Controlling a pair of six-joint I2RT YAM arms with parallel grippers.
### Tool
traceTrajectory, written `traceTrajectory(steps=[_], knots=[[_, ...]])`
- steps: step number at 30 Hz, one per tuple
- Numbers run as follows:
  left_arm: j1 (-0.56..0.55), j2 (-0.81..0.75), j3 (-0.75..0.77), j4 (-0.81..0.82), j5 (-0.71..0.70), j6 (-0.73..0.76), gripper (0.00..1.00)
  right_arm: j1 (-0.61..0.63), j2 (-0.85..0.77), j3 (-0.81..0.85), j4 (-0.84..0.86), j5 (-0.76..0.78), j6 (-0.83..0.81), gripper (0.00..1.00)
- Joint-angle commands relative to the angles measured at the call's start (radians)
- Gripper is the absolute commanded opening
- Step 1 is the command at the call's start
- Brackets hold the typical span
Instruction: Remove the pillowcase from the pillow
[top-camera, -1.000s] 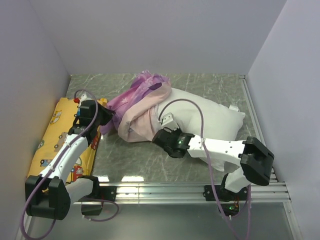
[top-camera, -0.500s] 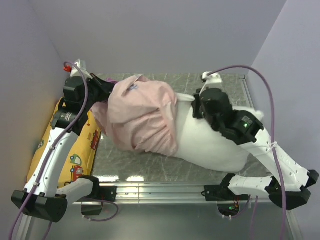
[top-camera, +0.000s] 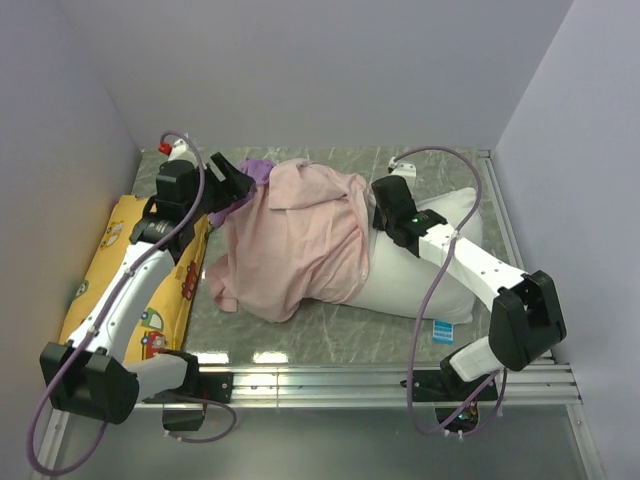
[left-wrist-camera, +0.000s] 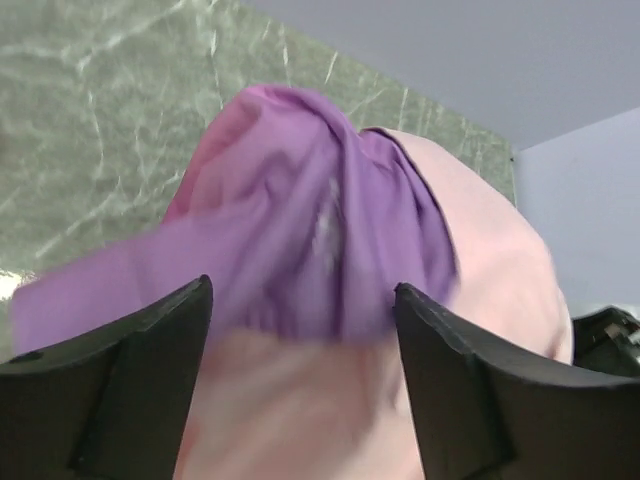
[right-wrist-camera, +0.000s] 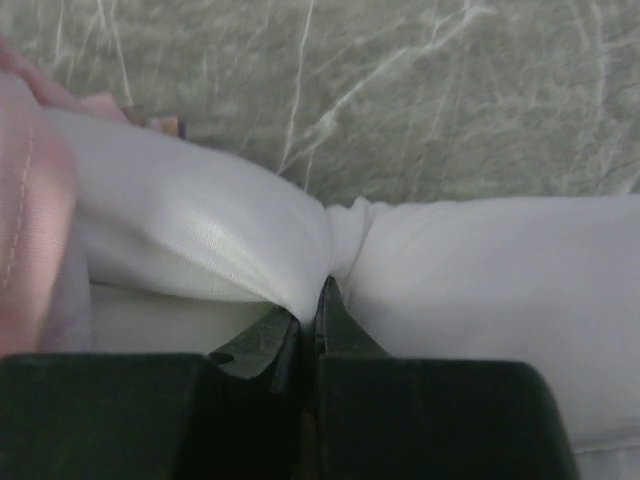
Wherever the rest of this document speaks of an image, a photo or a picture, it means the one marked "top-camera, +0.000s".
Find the purple princess print pillowcase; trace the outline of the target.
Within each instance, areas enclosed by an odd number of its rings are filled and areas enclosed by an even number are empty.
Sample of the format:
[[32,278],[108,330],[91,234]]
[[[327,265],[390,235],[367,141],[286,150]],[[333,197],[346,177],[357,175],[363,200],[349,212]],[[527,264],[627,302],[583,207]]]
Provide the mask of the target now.
[[254,181],[254,186],[241,200],[234,202],[231,206],[220,212],[210,214],[208,216],[210,225],[213,228],[220,228],[229,214],[248,203],[254,197],[259,186],[264,186],[269,183],[269,177],[274,167],[275,164],[271,160],[246,157],[241,162],[239,171],[251,177]]

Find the white pillow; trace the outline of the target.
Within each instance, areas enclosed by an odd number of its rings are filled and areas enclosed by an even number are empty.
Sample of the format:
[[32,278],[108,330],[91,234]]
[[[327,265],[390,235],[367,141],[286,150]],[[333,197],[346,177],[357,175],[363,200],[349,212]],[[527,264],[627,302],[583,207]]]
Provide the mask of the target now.
[[[476,191],[467,187],[419,201],[417,208],[431,209],[456,226],[475,199]],[[385,232],[371,227],[369,275],[359,293],[347,304],[414,319],[438,271],[438,266],[414,257],[395,245]],[[454,325],[467,324],[473,320],[474,303],[475,295],[447,274],[439,282],[423,317]]]

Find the pink pillowcase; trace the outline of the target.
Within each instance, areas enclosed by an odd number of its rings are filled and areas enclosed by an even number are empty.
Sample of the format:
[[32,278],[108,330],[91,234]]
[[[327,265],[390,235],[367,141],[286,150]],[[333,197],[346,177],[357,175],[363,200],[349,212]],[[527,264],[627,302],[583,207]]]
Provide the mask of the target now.
[[216,306],[281,323],[304,299],[348,302],[370,270],[367,180],[301,158],[268,169],[248,199],[211,217],[226,243],[206,271]]

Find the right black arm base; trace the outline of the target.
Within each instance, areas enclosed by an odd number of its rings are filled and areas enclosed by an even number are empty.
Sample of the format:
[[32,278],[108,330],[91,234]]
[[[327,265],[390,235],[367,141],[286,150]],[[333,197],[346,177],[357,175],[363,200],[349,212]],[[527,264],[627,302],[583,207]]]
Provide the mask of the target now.
[[[507,386],[507,371],[483,375],[470,383],[454,380],[445,382],[445,374],[436,370],[414,370],[408,380],[400,381],[400,386],[411,398],[407,398],[407,410],[414,429],[424,436],[442,434],[456,435],[459,439],[476,434],[498,416]],[[456,408],[435,409],[437,423],[424,425],[418,420],[416,403],[458,402]]]

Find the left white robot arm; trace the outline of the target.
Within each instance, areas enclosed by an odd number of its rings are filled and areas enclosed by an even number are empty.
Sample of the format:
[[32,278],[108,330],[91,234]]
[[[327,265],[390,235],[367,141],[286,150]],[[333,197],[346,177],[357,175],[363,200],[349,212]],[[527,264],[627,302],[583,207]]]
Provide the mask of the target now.
[[126,350],[153,295],[195,239],[197,221],[245,198],[253,185],[221,153],[208,165],[175,159],[160,166],[156,193],[133,226],[113,280],[66,342],[48,343],[40,354],[46,401],[117,425],[137,402],[158,394],[168,392],[179,402],[199,395],[194,355],[158,347],[127,366]]

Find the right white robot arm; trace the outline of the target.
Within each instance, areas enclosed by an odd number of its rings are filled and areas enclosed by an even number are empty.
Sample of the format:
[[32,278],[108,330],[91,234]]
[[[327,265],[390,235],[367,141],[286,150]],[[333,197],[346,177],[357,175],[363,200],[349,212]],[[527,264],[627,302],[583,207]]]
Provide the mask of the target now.
[[393,243],[417,261],[440,267],[470,290],[490,313],[489,333],[440,362],[434,392],[460,400],[476,380],[504,368],[521,371],[566,338],[567,330],[552,278],[526,273],[498,260],[462,237],[433,210],[418,210],[406,180],[390,175],[372,190],[376,223]]

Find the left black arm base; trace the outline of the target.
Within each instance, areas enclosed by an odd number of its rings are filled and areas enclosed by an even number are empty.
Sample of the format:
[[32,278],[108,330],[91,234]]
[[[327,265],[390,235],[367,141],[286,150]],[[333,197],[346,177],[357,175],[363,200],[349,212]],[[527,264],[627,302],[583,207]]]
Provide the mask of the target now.
[[171,434],[197,432],[204,426],[206,414],[215,408],[230,413],[234,427],[237,415],[230,407],[233,386],[231,372],[201,373],[194,391],[161,392],[143,400],[142,405],[160,407],[162,425]]

